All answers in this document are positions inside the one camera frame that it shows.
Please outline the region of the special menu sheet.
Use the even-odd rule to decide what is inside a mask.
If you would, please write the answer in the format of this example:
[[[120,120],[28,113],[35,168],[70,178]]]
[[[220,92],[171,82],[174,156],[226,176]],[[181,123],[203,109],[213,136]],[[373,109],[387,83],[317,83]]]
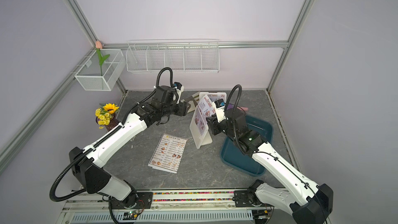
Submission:
[[[227,100],[227,94],[220,92],[220,93],[208,93],[207,96],[212,102],[217,100],[223,100],[224,102]]]
[[[213,114],[215,114],[215,109],[213,108],[213,106],[201,108],[197,105],[195,111],[196,113],[194,115],[194,122],[200,132],[200,135],[203,135],[207,126],[206,118],[211,117]]]

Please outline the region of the white menu holder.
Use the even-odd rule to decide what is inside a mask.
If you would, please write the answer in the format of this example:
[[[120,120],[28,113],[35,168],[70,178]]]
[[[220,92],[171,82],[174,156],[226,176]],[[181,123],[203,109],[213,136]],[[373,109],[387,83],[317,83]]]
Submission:
[[[190,131],[197,149],[200,149],[201,146],[212,143],[206,119],[203,117],[198,107],[195,108],[190,123]]]
[[[199,99],[199,107],[212,107],[212,103],[216,100],[223,99],[226,101],[227,94],[225,92],[200,92]]]

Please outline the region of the dim sum menu sheet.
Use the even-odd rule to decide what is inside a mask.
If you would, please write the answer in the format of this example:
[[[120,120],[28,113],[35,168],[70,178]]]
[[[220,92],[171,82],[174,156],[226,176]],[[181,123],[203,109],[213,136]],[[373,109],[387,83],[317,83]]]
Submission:
[[[149,163],[160,162],[164,166],[178,171],[187,141],[187,139],[163,134]]]

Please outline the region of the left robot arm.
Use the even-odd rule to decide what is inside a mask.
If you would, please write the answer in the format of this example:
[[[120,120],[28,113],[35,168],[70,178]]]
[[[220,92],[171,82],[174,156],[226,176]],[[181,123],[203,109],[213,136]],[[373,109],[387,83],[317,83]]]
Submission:
[[[135,199],[133,187],[105,171],[104,166],[132,138],[153,124],[160,125],[163,117],[185,116],[189,106],[180,99],[183,91],[184,87],[180,83],[174,83],[171,87],[156,87],[149,103],[135,104],[105,136],[83,150],[71,152],[75,158],[83,157],[72,167],[72,172],[87,193],[101,193],[119,201]]]

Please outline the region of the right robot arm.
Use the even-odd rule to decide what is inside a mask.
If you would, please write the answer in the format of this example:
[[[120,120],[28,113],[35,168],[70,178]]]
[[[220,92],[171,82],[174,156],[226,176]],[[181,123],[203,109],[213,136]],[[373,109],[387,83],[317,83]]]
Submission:
[[[285,190],[256,180],[247,189],[248,202],[269,204],[290,214],[298,224],[325,224],[333,209],[333,190],[318,185],[285,160],[258,131],[248,127],[241,111],[216,109],[206,119],[213,135],[225,134],[240,152],[270,172]]]

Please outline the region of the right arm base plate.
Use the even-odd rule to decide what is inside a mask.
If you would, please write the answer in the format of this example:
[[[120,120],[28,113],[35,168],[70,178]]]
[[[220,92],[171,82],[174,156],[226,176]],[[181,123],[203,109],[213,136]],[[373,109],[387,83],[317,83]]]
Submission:
[[[254,193],[248,190],[236,190],[232,200],[236,207],[271,207],[274,206],[266,203],[262,203]]]

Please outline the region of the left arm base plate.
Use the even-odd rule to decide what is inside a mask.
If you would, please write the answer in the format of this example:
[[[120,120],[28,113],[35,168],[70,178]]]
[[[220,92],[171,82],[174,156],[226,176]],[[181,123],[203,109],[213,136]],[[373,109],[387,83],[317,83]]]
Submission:
[[[131,193],[123,201],[112,198],[110,205],[112,209],[149,209],[153,200],[153,192],[142,191]]]

